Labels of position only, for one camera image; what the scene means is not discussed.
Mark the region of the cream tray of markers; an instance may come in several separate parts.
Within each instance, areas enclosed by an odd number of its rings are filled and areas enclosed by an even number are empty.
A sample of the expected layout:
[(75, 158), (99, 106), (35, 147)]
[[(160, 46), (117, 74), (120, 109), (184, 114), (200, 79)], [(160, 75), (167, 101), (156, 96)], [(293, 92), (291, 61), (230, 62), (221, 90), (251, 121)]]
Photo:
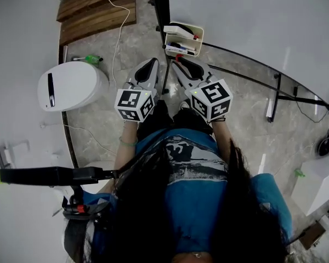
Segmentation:
[[(187, 39), (184, 37), (179, 37), (179, 36), (174, 36), (174, 35), (168, 35), (165, 33), (165, 40), (164, 40), (164, 45), (163, 48), (165, 50), (165, 45), (171, 45), (177, 48), (182, 48), (182, 49), (187, 49), (195, 52), (195, 56), (192, 55), (186, 55), (186, 56), (192, 56), (192, 57), (197, 57), (200, 54), (201, 46), (202, 46), (202, 41), (203, 41), (203, 35), (204, 35), (204, 30), (201, 27), (190, 25), (190, 24), (185, 24), (181, 22), (176, 22), (179, 24), (183, 24), (187, 27), (189, 27), (193, 33), (197, 36), (196, 40), (193, 39)], [(175, 57), (177, 54), (181, 53), (176, 53), (176, 52), (169, 52), (165, 50), (166, 54), (169, 56)]]

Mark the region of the black clamp mount red knob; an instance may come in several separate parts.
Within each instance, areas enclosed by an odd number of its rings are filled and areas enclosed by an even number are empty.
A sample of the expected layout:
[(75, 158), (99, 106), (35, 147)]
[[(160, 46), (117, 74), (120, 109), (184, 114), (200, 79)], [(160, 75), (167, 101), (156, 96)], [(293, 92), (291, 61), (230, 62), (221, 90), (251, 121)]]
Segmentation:
[(99, 222), (112, 210), (110, 195), (92, 194), (80, 185), (71, 186), (72, 194), (64, 197), (62, 203), (63, 215), (68, 220)]

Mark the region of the white toilet with black strip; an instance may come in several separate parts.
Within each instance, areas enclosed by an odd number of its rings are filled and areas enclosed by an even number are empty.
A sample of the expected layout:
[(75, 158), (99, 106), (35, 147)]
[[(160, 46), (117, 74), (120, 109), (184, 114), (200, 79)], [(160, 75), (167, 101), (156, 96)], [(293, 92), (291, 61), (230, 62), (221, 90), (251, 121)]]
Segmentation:
[(41, 75), (37, 95), (47, 112), (68, 111), (98, 100), (109, 87), (104, 72), (86, 62), (70, 61)]

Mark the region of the green spray bottle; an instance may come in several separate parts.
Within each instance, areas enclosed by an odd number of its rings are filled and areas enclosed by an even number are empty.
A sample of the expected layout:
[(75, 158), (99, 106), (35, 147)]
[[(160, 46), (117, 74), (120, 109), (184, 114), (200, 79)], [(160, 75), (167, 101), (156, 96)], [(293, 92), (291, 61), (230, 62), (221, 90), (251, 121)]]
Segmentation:
[(74, 56), (74, 57), (72, 57), (71, 60), (72, 61), (84, 61), (84, 62), (87, 62), (92, 65), (98, 65), (100, 62), (103, 61), (103, 58), (100, 56), (96, 56), (96, 55), (87, 55), (84, 57)]

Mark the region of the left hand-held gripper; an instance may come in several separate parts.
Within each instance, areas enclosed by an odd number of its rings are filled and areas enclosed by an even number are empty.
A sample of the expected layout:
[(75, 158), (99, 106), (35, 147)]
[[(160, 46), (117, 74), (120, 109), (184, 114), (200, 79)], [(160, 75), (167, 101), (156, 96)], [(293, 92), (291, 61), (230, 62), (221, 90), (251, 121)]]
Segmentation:
[(151, 58), (133, 68), (122, 89), (117, 90), (114, 108), (125, 121), (143, 122), (155, 107), (160, 62)]

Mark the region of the white black whiteboard eraser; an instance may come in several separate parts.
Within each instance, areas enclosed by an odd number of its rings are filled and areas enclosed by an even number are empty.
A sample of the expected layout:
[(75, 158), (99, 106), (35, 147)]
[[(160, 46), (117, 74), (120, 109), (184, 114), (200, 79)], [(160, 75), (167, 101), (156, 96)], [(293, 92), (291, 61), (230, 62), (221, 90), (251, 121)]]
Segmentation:
[(189, 27), (176, 22), (172, 22), (169, 25), (164, 26), (163, 31), (168, 35), (174, 35), (174, 36), (184, 37), (193, 40), (197, 39), (197, 36), (193, 33), (193, 31)]

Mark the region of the glass table with black frame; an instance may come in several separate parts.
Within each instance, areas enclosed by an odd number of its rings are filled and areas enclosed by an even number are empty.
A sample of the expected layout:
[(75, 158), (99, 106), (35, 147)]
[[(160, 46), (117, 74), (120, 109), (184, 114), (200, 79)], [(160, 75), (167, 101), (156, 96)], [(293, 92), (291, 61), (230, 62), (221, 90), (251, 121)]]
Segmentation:
[[(158, 22), (158, 25), (156, 26), (156, 31), (158, 31), (161, 34), (161, 39), (164, 41), (165, 40), (165, 33), (163, 31), (163, 27), (165, 25), (168, 25), (169, 22), (170, 22), (169, 0), (150, 0), (150, 1), (148, 1), (148, 3), (155, 7), (157, 22)], [(273, 101), (273, 105), (272, 105), (271, 115), (266, 117), (266, 119), (269, 123), (272, 123), (275, 119), (277, 104), (278, 104), (279, 100), (294, 101), (296, 103), (301, 102), (301, 103), (306, 103), (306, 104), (323, 106), (329, 112), (329, 104), (328, 103), (324, 102), (323, 100), (300, 98), (300, 97), (297, 96), (297, 90), (298, 90), (297, 88), (293, 89), (293, 91), (294, 91), (293, 95), (289, 95), (289, 94), (283, 92), (282, 90), (280, 90), (281, 80), (282, 80), (282, 77), (284, 76), (284, 74), (281, 73), (281, 72), (278, 72), (278, 73), (274, 74), (274, 78), (277, 80), (277, 87), (275, 88), (275, 87), (272, 87), (272, 86), (270, 86), (266, 83), (263, 83), (263, 82), (258, 81), (256, 79), (253, 79), (251, 77), (242, 75), (240, 73), (227, 70), (225, 68), (221, 68), (221, 67), (214, 66), (214, 65), (210, 65), (210, 68), (213, 68), (213, 69), (221, 71), (221, 72), (226, 72), (228, 74), (237, 76), (239, 78), (248, 80), (250, 82), (253, 82), (253, 83), (259, 84), (263, 87), (266, 87), (270, 90), (273, 90), (275, 92), (275, 96), (274, 96), (274, 101)]]

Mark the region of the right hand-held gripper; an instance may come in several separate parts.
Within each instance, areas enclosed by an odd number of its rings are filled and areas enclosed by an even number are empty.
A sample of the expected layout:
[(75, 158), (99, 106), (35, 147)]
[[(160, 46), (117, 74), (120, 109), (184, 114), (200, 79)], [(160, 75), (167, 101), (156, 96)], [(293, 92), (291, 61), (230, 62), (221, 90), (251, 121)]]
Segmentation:
[(230, 112), (233, 94), (225, 80), (211, 75), (206, 63), (180, 56), (171, 65), (191, 107), (204, 119), (215, 120)]

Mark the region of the black mounted bar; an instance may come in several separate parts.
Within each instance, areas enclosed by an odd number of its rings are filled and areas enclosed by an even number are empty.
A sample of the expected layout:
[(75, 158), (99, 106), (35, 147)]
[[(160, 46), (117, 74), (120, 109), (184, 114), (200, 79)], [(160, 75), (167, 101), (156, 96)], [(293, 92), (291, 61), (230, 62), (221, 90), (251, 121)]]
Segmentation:
[(0, 169), (0, 181), (2, 183), (17, 185), (77, 186), (97, 184), (100, 180), (117, 177), (118, 171), (103, 170), (97, 167)]

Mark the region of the white whiteboard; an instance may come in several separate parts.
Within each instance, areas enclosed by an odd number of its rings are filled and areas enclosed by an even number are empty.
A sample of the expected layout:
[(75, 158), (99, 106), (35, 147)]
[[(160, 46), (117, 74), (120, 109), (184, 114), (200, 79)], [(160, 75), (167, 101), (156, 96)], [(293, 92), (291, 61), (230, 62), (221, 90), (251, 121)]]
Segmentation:
[(169, 0), (203, 40), (268, 65), (329, 104), (329, 0)]

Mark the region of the person's blue printed shirt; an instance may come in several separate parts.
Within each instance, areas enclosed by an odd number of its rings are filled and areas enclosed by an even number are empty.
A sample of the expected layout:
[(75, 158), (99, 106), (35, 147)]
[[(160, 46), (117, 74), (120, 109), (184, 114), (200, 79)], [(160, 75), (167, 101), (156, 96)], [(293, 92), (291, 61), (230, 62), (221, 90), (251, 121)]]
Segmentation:
[(85, 263), (284, 263), (287, 205), (270, 174), (250, 175), (232, 138), (227, 163), (214, 134), (161, 129), (119, 170), (108, 228), (90, 223), (83, 233)]

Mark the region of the brown wooden platform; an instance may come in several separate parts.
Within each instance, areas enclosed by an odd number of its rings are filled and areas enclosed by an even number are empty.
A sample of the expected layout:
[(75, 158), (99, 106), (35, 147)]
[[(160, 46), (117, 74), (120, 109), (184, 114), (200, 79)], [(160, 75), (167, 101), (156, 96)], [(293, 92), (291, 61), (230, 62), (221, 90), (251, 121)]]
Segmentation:
[(135, 0), (62, 0), (60, 45), (137, 22)]

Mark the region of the person's right forearm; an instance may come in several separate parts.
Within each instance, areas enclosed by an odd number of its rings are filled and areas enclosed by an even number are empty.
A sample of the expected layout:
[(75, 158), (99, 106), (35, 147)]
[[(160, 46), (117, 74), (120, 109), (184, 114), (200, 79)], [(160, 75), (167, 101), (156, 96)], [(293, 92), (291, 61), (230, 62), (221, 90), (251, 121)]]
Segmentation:
[(222, 159), (228, 163), (230, 158), (231, 133), (225, 122), (225, 118), (216, 119), (211, 122), (211, 126)]

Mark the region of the white cabinet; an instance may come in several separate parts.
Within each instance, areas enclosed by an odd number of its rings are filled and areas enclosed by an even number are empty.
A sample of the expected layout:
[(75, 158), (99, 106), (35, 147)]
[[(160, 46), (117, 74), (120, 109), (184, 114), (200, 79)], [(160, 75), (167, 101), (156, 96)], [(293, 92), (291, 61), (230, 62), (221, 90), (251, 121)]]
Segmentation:
[(308, 216), (329, 200), (329, 155), (304, 162), (300, 170), (291, 198)]

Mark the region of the grey metal shelf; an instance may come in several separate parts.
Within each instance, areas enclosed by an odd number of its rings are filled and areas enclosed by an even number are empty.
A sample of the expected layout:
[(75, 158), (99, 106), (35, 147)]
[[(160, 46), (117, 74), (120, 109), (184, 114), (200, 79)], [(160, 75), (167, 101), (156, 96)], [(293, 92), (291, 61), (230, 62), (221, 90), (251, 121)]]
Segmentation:
[(0, 168), (13, 169), (22, 162), (30, 151), (30, 142), (22, 140), (13, 144), (0, 145)]

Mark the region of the person's left forearm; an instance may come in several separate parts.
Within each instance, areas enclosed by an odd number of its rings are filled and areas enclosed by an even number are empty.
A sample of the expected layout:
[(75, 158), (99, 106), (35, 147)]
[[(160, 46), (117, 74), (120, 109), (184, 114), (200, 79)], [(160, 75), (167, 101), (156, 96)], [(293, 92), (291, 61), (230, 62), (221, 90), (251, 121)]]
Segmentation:
[(121, 169), (135, 155), (135, 146), (138, 142), (137, 138), (138, 123), (125, 121), (122, 135), (120, 136), (120, 144), (114, 164), (114, 170)]

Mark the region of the person's black trousers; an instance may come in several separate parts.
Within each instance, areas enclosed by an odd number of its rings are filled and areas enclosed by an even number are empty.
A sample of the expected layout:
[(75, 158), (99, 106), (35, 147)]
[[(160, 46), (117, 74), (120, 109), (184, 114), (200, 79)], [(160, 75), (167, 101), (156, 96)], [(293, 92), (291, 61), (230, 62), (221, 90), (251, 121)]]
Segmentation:
[(186, 128), (208, 135), (213, 134), (212, 127), (193, 108), (179, 110), (173, 117), (170, 117), (166, 102), (158, 100), (153, 113), (139, 124), (137, 130), (138, 140), (141, 141), (154, 132), (168, 128)]

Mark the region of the black headphones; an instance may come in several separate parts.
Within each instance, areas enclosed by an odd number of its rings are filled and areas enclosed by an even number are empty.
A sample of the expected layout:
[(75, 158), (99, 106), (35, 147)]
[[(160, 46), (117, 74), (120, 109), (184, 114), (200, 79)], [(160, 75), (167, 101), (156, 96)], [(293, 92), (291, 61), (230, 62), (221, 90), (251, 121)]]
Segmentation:
[(321, 157), (329, 155), (329, 129), (326, 136), (318, 143), (317, 153)]

